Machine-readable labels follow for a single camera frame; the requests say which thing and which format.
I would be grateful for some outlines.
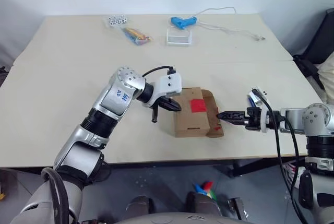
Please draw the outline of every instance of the black wire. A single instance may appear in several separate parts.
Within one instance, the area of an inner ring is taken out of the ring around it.
[[[142,75],[142,77],[145,77],[146,75],[148,75],[148,74],[150,74],[150,73],[153,73],[153,72],[155,72],[155,71],[157,71],[157,70],[161,70],[161,69],[169,69],[169,70],[173,70],[173,67],[172,67],[172,66],[159,66],[159,67],[153,68],[152,70],[150,70],[150,71],[144,73],[144,74]]]
[[[295,172],[294,172],[294,175],[293,175],[293,180],[292,180],[290,191],[289,191],[290,196],[291,196],[291,203],[292,203],[293,208],[296,210],[298,217],[301,219],[301,222],[302,223],[307,223],[304,215],[302,214],[301,210],[298,207],[297,202],[294,200],[294,195],[293,195],[293,190],[294,190],[294,186],[295,186],[296,181],[297,181],[298,170],[299,170],[298,144],[297,144],[297,140],[296,140],[294,129],[293,129],[290,121],[287,118],[285,118],[285,122],[287,123],[287,125],[288,125],[288,127],[290,129],[291,137],[292,137],[292,140],[293,140],[293,146],[294,146],[294,150],[295,150],[295,156],[296,156]]]
[[[298,151],[298,145],[297,145],[297,140],[296,140],[296,136],[294,134],[294,129],[290,123],[290,121],[285,118],[285,122],[289,127],[290,133],[291,133],[291,137],[292,137],[292,141],[293,141],[293,146],[294,146],[294,150],[295,150],[295,156],[296,156],[296,165],[295,165],[295,171],[294,171],[294,175],[293,175],[293,180],[291,183],[291,187],[290,187],[290,191],[293,191],[293,188],[296,184],[297,181],[297,177],[298,177],[298,169],[299,169],[299,151]]]
[[[68,197],[61,176],[52,168],[44,168],[41,175],[45,181],[49,180],[55,224],[68,224]]]
[[[293,187],[292,184],[291,186],[289,186],[289,183],[288,183],[288,180],[287,180],[287,177],[285,175],[285,172],[284,172],[284,168],[283,168],[283,162],[282,162],[282,157],[281,157],[281,149],[280,149],[280,141],[279,141],[279,136],[278,136],[278,128],[277,128],[277,124],[276,124],[276,118],[275,118],[275,115],[272,111],[272,108],[270,107],[270,105],[268,104],[268,102],[262,97],[262,95],[256,90],[256,89],[253,89],[252,92],[257,96],[259,97],[259,99],[263,102],[264,105],[266,105],[266,107],[268,108],[268,111],[270,113],[270,116],[272,118],[272,121],[273,121],[273,125],[274,125],[274,131],[275,131],[275,137],[276,137],[276,148],[277,148],[277,157],[278,157],[278,160],[279,160],[279,167],[280,167],[280,170],[281,170],[281,174],[282,174],[282,177],[283,177],[283,180],[285,182],[285,185],[289,191],[289,194],[290,194],[290,198],[291,198],[291,203],[292,203],[292,206],[299,218],[299,220],[302,222],[302,224],[307,224],[307,221],[305,219],[305,217],[303,216],[302,212],[300,211],[297,203],[295,202],[294,200],[294,196],[293,196]],[[294,131],[290,131],[291,132],[291,136],[294,143],[295,144],[295,152],[296,152],[296,156],[298,155],[299,156],[299,153],[298,153],[298,146],[297,146],[297,141],[295,141],[295,135],[294,135]]]

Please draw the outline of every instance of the glue gun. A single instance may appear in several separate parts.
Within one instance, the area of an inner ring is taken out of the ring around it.
[[[196,24],[196,21],[197,21],[196,17],[192,17],[192,18],[189,18],[189,19],[181,19],[181,18],[178,18],[178,17],[172,17],[171,18],[171,23],[179,29],[185,29],[189,25]]]

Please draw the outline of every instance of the gray floor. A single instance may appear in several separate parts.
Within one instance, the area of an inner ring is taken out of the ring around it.
[[[212,166],[113,170],[108,180],[84,189],[80,222],[96,218],[108,223],[119,221],[130,200],[141,194],[154,200],[158,212],[182,211],[187,193],[194,190],[193,184],[205,181],[214,182],[214,191],[226,216],[236,218],[227,210],[226,199],[240,197],[250,222],[300,223],[278,167],[231,179]],[[0,201],[0,224],[10,223],[42,180],[35,174],[0,170],[0,182],[6,193]],[[305,214],[309,224],[313,224],[310,214],[307,211]]]

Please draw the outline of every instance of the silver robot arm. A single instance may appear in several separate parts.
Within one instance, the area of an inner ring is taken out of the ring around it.
[[[225,111],[217,117],[252,131],[273,129],[273,120],[265,107],[244,111]],[[309,209],[318,224],[334,223],[334,106],[315,103],[307,108],[283,108],[273,111],[277,128],[289,133],[289,120],[295,133],[307,137],[306,170],[301,175],[299,203]]]
[[[131,102],[137,99],[155,112],[158,106],[169,111],[180,111],[180,105],[167,96],[180,93],[181,90],[181,76],[172,67],[159,82],[151,84],[129,67],[120,67],[113,74],[88,116],[75,128],[54,162],[53,168],[61,176],[67,192],[69,223],[77,222],[82,189],[98,173],[104,160],[101,149],[107,145],[111,132]],[[22,223],[54,223],[49,180],[37,189],[21,213],[11,222]]]

